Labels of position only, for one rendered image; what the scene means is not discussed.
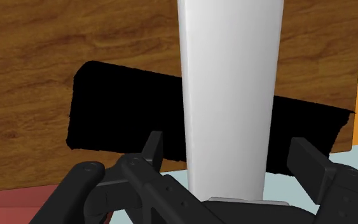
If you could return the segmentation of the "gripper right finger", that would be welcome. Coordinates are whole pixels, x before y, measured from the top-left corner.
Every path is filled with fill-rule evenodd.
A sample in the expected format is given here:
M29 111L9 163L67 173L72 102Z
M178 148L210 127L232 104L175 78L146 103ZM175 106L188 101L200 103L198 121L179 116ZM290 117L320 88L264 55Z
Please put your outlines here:
M287 167L319 206L312 224L358 224L358 169L330 161L304 137L291 139Z

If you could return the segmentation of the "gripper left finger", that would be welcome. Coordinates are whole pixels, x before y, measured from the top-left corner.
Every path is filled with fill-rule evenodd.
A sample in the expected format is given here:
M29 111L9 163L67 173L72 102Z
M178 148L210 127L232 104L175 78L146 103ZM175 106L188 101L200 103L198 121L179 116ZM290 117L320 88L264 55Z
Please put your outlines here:
M161 175L163 134L153 131L141 153L110 168L76 164L29 224L107 224L124 209L134 224L224 224L170 175Z

